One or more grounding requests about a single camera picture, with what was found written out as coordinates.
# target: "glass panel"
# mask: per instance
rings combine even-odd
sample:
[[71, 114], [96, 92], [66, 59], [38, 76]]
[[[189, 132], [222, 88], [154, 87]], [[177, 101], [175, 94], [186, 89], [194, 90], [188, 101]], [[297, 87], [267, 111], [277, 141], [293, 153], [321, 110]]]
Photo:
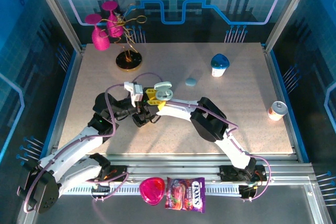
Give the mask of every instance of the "glass panel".
[[73, 48], [45, 0], [0, 6], [0, 218], [16, 223], [22, 162], [39, 158]]
[[[103, 10], [102, 4], [110, 0], [59, 1], [81, 42], [92, 43], [93, 27], [85, 22], [85, 17], [98, 13], [108, 18], [109, 12]], [[138, 15], [148, 18], [141, 25], [146, 42], [265, 42], [287, 0], [114, 1], [119, 4], [115, 12], [126, 14], [126, 19]], [[129, 13], [132, 4], [137, 9]], [[140, 32], [136, 22], [127, 25], [134, 25], [134, 30]]]
[[301, 0], [274, 53], [317, 175], [335, 173], [336, 0]]

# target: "black round base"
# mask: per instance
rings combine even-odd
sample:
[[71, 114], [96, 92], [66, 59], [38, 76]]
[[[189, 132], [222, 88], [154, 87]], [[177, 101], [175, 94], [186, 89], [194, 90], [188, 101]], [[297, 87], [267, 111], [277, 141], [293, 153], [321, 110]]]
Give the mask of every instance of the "black round base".
[[[131, 59], [130, 61], [127, 61], [126, 54]], [[140, 66], [140, 64], [142, 63], [142, 56], [138, 52], [127, 50], [126, 52], [121, 52], [120, 54], [118, 54], [115, 60], [119, 68], [128, 71], [134, 70]]]

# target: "pink wine glass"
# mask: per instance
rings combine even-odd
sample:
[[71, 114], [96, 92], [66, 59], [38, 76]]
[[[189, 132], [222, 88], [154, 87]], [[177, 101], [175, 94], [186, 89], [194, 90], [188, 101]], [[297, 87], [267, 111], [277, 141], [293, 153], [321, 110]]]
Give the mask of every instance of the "pink wine glass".
[[110, 11], [110, 17], [108, 20], [112, 22], [107, 22], [107, 30], [109, 31], [109, 35], [113, 38], [121, 37], [124, 29], [122, 26], [116, 26], [118, 23], [118, 18], [113, 13], [113, 10], [115, 10], [118, 7], [118, 3], [116, 1], [106, 1], [101, 6], [104, 10]]
[[92, 32], [92, 41], [95, 48], [99, 51], [104, 51], [110, 47], [110, 40], [108, 35], [97, 26], [97, 23], [101, 21], [101, 16], [97, 13], [86, 16], [85, 22], [94, 25]]

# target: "enclosure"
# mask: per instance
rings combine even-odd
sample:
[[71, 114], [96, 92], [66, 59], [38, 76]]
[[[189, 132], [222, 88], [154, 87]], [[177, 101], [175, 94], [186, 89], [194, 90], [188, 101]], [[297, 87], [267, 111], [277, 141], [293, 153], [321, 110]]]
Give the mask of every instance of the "enclosure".
[[[336, 0], [0, 1], [2, 223], [335, 222]], [[122, 25], [111, 28], [111, 17]], [[131, 51], [141, 58], [127, 71]], [[229, 60], [221, 77], [212, 75], [216, 54]], [[190, 120], [162, 116], [137, 127], [128, 117], [83, 156], [100, 153], [127, 166], [129, 178], [113, 198], [95, 203], [90, 187], [78, 183], [46, 213], [24, 213], [17, 196], [24, 164], [75, 139], [98, 94], [146, 72], [170, 82], [175, 99], [207, 97], [239, 125], [239, 145], [269, 162], [257, 159], [267, 176], [272, 170], [258, 203], [219, 193], [240, 184], [219, 175], [232, 157], [199, 137]], [[152, 88], [158, 76], [137, 84]], [[129, 93], [110, 94], [121, 100]], [[280, 121], [267, 114], [275, 101], [288, 107]], [[139, 184], [149, 177], [205, 177], [206, 213], [146, 205]]]

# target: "small blue object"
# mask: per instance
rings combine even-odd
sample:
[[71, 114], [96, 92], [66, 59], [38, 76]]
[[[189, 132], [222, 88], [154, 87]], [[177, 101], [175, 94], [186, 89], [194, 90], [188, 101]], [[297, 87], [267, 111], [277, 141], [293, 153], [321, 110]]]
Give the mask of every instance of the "small blue object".
[[195, 86], [196, 83], [197, 83], [197, 81], [194, 78], [188, 78], [188, 79], [185, 80], [185, 84], [187, 86], [190, 86], [190, 87]]
[[229, 60], [222, 54], [216, 54], [211, 60], [211, 67], [215, 69], [225, 69], [229, 66]]

